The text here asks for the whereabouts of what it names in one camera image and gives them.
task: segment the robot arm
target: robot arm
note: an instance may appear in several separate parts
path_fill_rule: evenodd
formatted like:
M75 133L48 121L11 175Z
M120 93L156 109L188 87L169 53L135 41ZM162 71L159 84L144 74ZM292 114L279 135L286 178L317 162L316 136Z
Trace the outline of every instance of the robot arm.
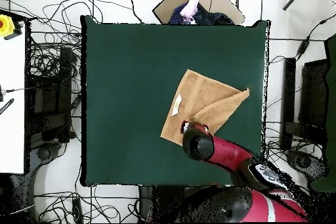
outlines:
M246 189L251 193L249 195L251 201L248 201L249 204L246 202L243 205L245 215L241 218L241 221L259 221L255 214L267 210L267 207L278 213L280 221L290 221L290 219L301 221L302 218L297 217L293 211L269 198L272 194L277 195L280 197L281 203L305 215L305 211L294 201L287 187L280 181L279 176L268 166L259 164L250 151L230 141L212 136L208 133L208 127L198 122L184 121L181 126L181 133L183 134L182 146L187 156L194 160L220 166L231 173L234 186L248 187ZM231 200L233 206L239 203L241 205L241 202L246 200L246 197L239 197L239 193L240 190L237 189L230 193L234 199L234 201Z
M216 166L231 173L233 184L257 190L284 189L286 186L267 166L258 164L247 149L212 136L208 127L200 123L183 122L183 150L187 156Z

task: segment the white floor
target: white floor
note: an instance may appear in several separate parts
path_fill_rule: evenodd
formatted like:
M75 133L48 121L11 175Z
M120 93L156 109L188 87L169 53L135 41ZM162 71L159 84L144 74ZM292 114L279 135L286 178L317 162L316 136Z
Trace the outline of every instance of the white floor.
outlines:
M25 11L22 7L15 5L17 3L23 7L26 7L34 15L45 17L43 14L43 7L45 5L59 4L63 0L11 0L10 8L12 11ZM65 2L64 6L67 7L71 3L76 1L82 1L87 3L87 6L83 3L70 7L67 10L67 16L72 25L80 27L79 16L82 14L90 14L93 11L92 3L88 0L71 0ZM101 1L113 1L114 3L132 7L130 0L101 0ZM147 24L159 24L157 18L154 16L152 9L162 0L133 0L135 6L135 12ZM288 0L239 0L239 6L242 13L245 15L244 26L251 26L257 20L270 20L270 60L275 56L295 56L297 49L301 43L300 40L286 40L286 39L304 39L309 32L317 25L317 23L323 19L330 17L336 11L336 0L295 0L294 3L286 10L282 8L288 2ZM114 5L112 3L103 3L98 0L94 0L94 3L102 11L103 17L97 8L94 8L94 16L101 22L119 22L119 23L138 23L138 20L133 16L132 11ZM0 7L7 9L9 7L8 1L0 0ZM45 13L48 17L56 10L57 5L50 6L45 9ZM62 15L59 12L53 18L55 20L62 21ZM53 24L57 30L66 30L61 24ZM31 30L33 32L49 32L50 28L46 25L41 25L38 21L32 22ZM330 20L324 25L318 26L313 32L311 39L317 39L321 41L312 41L306 50L306 53L301 57L297 63L297 79L296 86L301 86L301 69L305 62L319 60L325 58L324 44L322 40L329 38L336 33L336 20ZM43 41L44 34L33 34L36 41ZM268 101L267 106L274 101L277 101L282 96L282 71L284 62L277 62L270 65L269 80L268 80ZM297 93L295 97L295 114L299 112L299 96ZM280 121L280 107L281 101L272 105L268 109L267 121ZM75 115L80 116L80 110L77 110ZM268 124L268 127L279 131L280 125L278 123ZM80 118L73 119L73 127L78 137L81 138L81 122ZM267 130L268 136L278 136L278 133ZM59 159L53 161L47 166L43 166L37 175L35 182L35 194L54 193L54 196L58 196L58 192L74 191L75 180L79 171L79 165L81 162L81 143L74 139L68 144L65 155ZM289 168L289 166L282 160L276 162L282 170L288 172L293 180L298 184L305 186L306 180L300 173ZM81 196L87 197L87 201L90 202L91 189L82 187L77 184L78 192ZM138 187L136 186L120 186L120 185L99 185L96 189L96 197L99 204L102 205L114 205L121 213L121 218L129 214L127 205L134 203L132 199L113 199L115 197L134 197L138 196ZM55 200L55 197L37 197L35 199L35 209L37 213L41 213L45 208ZM68 209L71 210L71 202L67 202ZM82 202L83 212L89 212L90 205ZM116 214L113 210L106 211L109 216ZM45 219L54 219L55 215L48 213ZM136 222L137 219L134 216L128 217L124 222ZM107 223L107 220L101 215L93 220L93 223Z

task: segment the emergency stop button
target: emergency stop button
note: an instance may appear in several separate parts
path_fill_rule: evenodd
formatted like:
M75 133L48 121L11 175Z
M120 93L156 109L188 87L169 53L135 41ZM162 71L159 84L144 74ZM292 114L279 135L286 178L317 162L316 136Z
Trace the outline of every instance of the emergency stop button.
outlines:
M6 37L14 33L15 26L12 18L7 15L0 15L0 37Z

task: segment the green table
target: green table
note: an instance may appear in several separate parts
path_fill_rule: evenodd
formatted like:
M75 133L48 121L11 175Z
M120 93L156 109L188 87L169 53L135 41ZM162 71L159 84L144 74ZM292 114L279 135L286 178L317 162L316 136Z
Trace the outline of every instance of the green table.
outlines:
M168 26L96 24L82 16L81 22L87 69L82 184L231 183L223 169L191 160L182 147L160 138L187 69L249 88L249 98L217 136L261 152L267 21L253 27Z

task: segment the white label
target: white label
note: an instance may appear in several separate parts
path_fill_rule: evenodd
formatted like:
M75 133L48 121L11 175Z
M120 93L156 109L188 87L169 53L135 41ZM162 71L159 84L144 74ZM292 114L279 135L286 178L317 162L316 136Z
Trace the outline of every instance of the white label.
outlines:
M178 94L177 98L175 99L175 103L173 106L173 112L171 113L172 116L176 115L179 112L179 106L182 101L181 94Z
M277 174L275 174L267 166L262 165L262 164L257 164L255 166L255 169L259 172L261 177L263 177L269 183L272 183L272 184L277 185L279 187L283 187L285 190L287 190L287 187L279 180L279 176Z

